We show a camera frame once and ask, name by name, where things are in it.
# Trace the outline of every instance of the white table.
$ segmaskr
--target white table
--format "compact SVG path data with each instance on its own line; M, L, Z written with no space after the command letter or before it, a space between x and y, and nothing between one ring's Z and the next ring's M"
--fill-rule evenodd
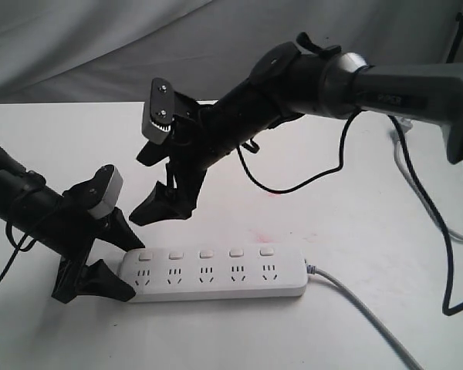
M106 163L125 180L128 215L164 167L135 157L145 143L139 103L0 106L0 145L61 192ZM337 163L343 122L303 118L262 133L253 173L287 187ZM302 243L312 264L338 277L429 369L463 369L463 313L441 313L442 236L394 165L390 121L365 113L349 131L346 168L290 195L272 197L242 172L236 154L209 171L194 216L134 230L147 246ZM463 232L463 168L450 166L441 132L408 134L423 184L445 220ZM0 271L12 252L0 220ZM116 267L123 252L97 242L90 260ZM463 246L455 246L453 302L463 299ZM0 369L403 368L367 320L313 279L300 299L123 304L49 297L59 256L38 244L0 285Z

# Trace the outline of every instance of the power outlet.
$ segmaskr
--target power outlet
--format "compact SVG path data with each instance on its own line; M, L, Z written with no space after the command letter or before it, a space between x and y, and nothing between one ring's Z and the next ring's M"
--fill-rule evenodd
M307 284L300 248L281 244L136 249L118 275L136 291L131 302L299 296Z

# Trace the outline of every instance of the red stain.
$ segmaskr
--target red stain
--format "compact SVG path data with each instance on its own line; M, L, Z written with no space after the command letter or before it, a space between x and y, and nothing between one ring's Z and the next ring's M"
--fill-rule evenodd
M254 233L254 241L256 243L274 243L273 239L269 237L268 235L265 235L263 233L259 233L256 230L251 230L252 233Z

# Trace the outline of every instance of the electrical socket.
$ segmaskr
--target electrical socket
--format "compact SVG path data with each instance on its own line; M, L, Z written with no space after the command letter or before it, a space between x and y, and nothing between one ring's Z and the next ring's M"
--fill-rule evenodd
M237 257L230 257L234 254L224 247L132 250L125 254L118 274L136 291L131 302L303 294L307 273L299 247L246 244L239 249L243 255ZM203 251L207 257L201 257Z

